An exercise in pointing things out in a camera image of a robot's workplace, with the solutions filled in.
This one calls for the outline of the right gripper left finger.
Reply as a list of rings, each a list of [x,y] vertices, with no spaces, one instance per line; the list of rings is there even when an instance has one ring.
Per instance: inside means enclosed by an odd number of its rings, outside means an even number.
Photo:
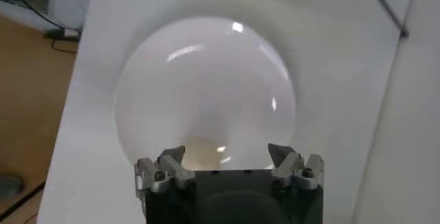
[[[170,190],[172,183],[177,189],[193,190],[196,176],[194,171],[182,166],[185,152],[185,146],[178,146],[163,150],[155,161],[138,159],[134,164],[136,197],[145,200],[148,191],[163,194]]]

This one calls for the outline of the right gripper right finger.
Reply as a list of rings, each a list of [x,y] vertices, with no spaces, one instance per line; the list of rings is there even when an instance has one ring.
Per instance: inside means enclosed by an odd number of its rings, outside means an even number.
[[[274,165],[272,177],[283,188],[296,186],[302,190],[315,190],[323,187],[325,161],[320,155],[310,154],[305,160],[291,146],[268,144],[267,149]]]

